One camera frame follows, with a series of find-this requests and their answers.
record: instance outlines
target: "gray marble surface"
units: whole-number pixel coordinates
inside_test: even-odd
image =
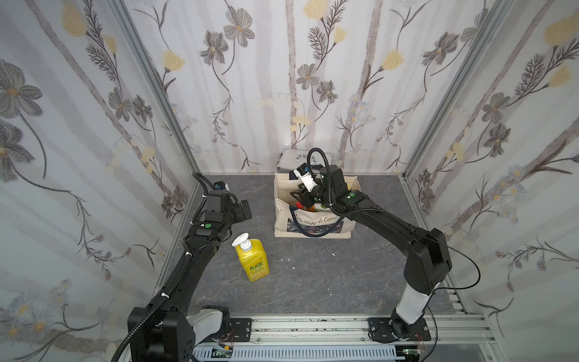
[[[232,313],[390,313],[406,282],[405,257],[392,244],[357,224],[351,239],[274,237],[275,206],[272,175],[223,175],[239,198],[250,202],[253,217],[233,226],[233,237],[223,243],[195,289],[189,314],[206,304],[228,306]],[[396,176],[360,176],[360,186],[378,205],[416,223]],[[196,195],[196,208],[202,190]],[[231,242],[248,232],[267,253],[270,273],[248,280]],[[169,263],[182,253],[176,248]],[[453,313],[446,291],[430,301],[434,313]]]

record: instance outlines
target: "wall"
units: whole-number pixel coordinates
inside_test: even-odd
[[[404,169],[493,2],[126,3],[203,171],[316,146],[380,173]]]
[[[2,2],[0,54],[2,358],[110,360],[192,178],[106,2]]]
[[[577,56],[576,1],[516,1],[409,177],[511,362],[577,356]]]

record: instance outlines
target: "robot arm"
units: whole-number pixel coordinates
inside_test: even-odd
[[[299,190],[291,192],[291,195],[307,209],[315,202],[330,207],[329,191],[332,195],[332,211],[374,230],[408,258],[404,268],[406,288],[391,316],[392,336],[381,338],[381,341],[387,343],[413,336],[413,327],[423,317],[432,293],[452,269],[444,234],[437,229],[426,231],[414,226],[382,210],[368,195],[360,191],[349,191],[338,166],[323,167],[320,170],[321,181],[312,176],[313,173],[309,172],[305,163],[294,173],[298,178],[306,179],[307,185],[300,184]]]
[[[206,306],[190,317],[187,317],[187,312],[201,274],[227,238],[228,232],[231,232],[231,225],[250,219],[251,211],[246,200],[238,203],[235,195],[225,189],[209,190],[206,198],[205,220],[191,222],[189,233],[183,240],[188,251],[181,256],[147,307],[134,308],[129,316],[127,323],[129,331],[132,331],[142,323],[153,305],[164,300],[130,339],[131,358],[135,362],[188,361],[199,342],[216,332],[226,334],[230,330],[227,307]],[[163,294],[184,271],[185,274],[167,299]]]

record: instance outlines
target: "canvas bag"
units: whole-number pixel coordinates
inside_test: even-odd
[[[344,176],[344,181],[351,190],[360,191],[360,184],[357,176]],[[276,173],[273,181],[273,194],[276,202],[276,224],[275,237],[308,237],[302,234],[292,219],[290,205],[295,205],[297,200],[294,199],[290,192],[298,189],[302,182],[299,180],[290,180],[287,173]],[[327,212],[311,213],[305,210],[296,210],[295,215],[298,222],[311,234],[319,234],[326,231],[340,217],[332,213],[329,209]],[[356,225],[355,221],[344,218],[332,232],[322,236],[322,239],[349,239],[351,232]]]

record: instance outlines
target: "yellow bottle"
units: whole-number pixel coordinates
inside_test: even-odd
[[[269,274],[269,265],[263,245],[258,239],[248,239],[249,234],[243,233],[232,243],[239,256],[239,261],[250,281],[256,281]]]

